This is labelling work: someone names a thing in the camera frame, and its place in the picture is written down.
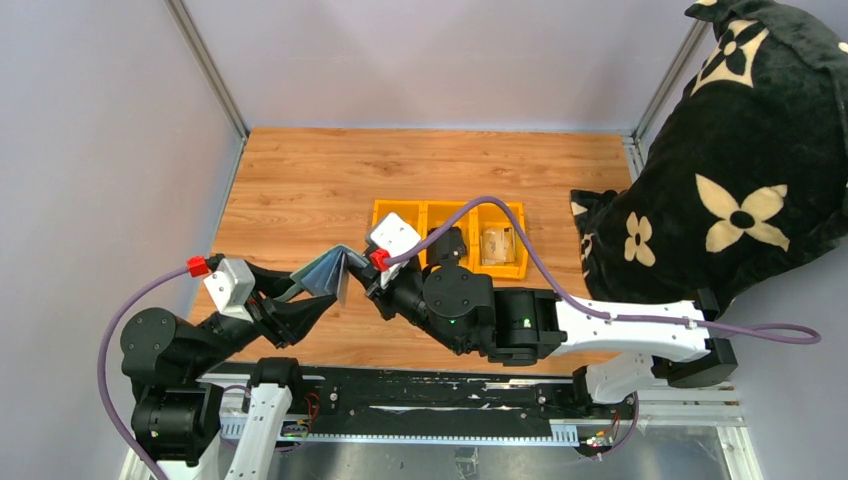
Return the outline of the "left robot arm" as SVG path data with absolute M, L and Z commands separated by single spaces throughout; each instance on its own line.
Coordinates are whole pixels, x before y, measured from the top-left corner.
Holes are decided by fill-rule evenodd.
M 183 275 L 201 277 L 214 311 L 192 324 L 171 311 L 130 308 L 156 287 Z M 154 280 L 115 314 L 122 373 L 135 406 L 124 424 L 110 415 L 130 448 L 156 479 L 217 479 L 223 387 L 203 376 L 263 337 L 278 348 L 303 340 L 337 301 L 334 294 L 298 299 L 291 273 L 241 259 L 195 257 Z

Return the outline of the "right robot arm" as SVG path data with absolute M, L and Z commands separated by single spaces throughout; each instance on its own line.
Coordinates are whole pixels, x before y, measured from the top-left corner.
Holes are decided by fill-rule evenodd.
M 658 380 L 682 389 L 714 386 L 738 366 L 730 341 L 704 327 L 597 318 L 586 313 L 588 300 L 569 304 L 552 290 L 496 288 L 490 276 L 458 265 L 429 273 L 415 264 L 394 272 L 367 266 L 352 275 L 384 319 L 400 315 L 457 355 L 524 367 L 567 353 L 614 352 L 574 371 L 580 406 L 618 404 Z

